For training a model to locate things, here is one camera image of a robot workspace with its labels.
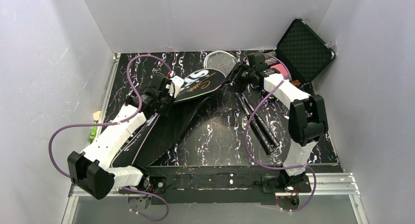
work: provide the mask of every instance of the gray wall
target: gray wall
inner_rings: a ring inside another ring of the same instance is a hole
[[[0,0],[0,24],[0,222],[60,223],[70,181],[47,143],[61,126],[92,122],[113,55],[83,0]],[[57,136],[64,170],[89,130]]]
[[[274,48],[300,16],[318,28],[332,0],[85,0],[114,52]]]
[[[333,0],[318,34],[336,45],[315,81],[341,165],[371,223],[413,223],[415,0]]]

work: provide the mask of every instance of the black carrying case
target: black carrying case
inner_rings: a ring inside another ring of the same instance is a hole
[[[335,52],[303,21],[295,18],[278,42],[276,54],[293,81],[311,82],[336,57]]]

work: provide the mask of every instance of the black stick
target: black stick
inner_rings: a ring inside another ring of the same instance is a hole
[[[247,118],[251,117],[251,114],[249,113],[245,103],[242,101],[242,98],[239,93],[235,93],[236,99],[238,100],[239,104],[242,106],[242,109],[244,110],[245,114],[247,115]],[[258,138],[259,143],[264,148],[265,153],[267,155],[270,155],[275,148],[273,148],[270,143],[268,142],[267,137],[264,135],[261,128],[258,126],[256,120],[251,121],[251,129],[254,132],[255,136]]]
[[[245,100],[246,105],[248,105],[249,109],[251,109],[251,113],[254,111],[254,108],[249,104],[247,98],[242,93],[242,98]],[[254,118],[256,120],[256,123],[258,124],[259,128],[264,132],[264,135],[267,137],[268,141],[271,143],[271,146],[274,148],[274,150],[279,147],[279,142],[275,138],[274,134],[272,133],[271,129],[268,128],[267,124],[265,124],[264,120],[261,118],[261,116],[255,114]]]

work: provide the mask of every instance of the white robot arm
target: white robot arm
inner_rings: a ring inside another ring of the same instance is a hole
[[[127,139],[153,114],[166,113],[172,106],[184,80],[178,76],[171,79],[155,76],[140,93],[143,110],[127,122],[108,127],[93,143],[79,154],[68,157],[69,175],[73,183],[97,199],[104,198],[111,189],[138,186],[143,172],[133,166],[110,168],[117,152]],[[134,94],[127,98],[113,122],[119,122],[137,111],[138,99]]]
[[[237,64],[224,84],[230,91],[243,92],[248,84],[260,86],[273,95],[289,110],[288,131],[291,146],[283,167],[304,165],[301,168],[282,170],[281,187],[295,184],[305,176],[305,166],[319,138],[327,133],[327,117],[324,100],[320,95],[310,95],[293,86],[275,69],[268,69],[264,54],[257,52],[248,56],[246,64]]]

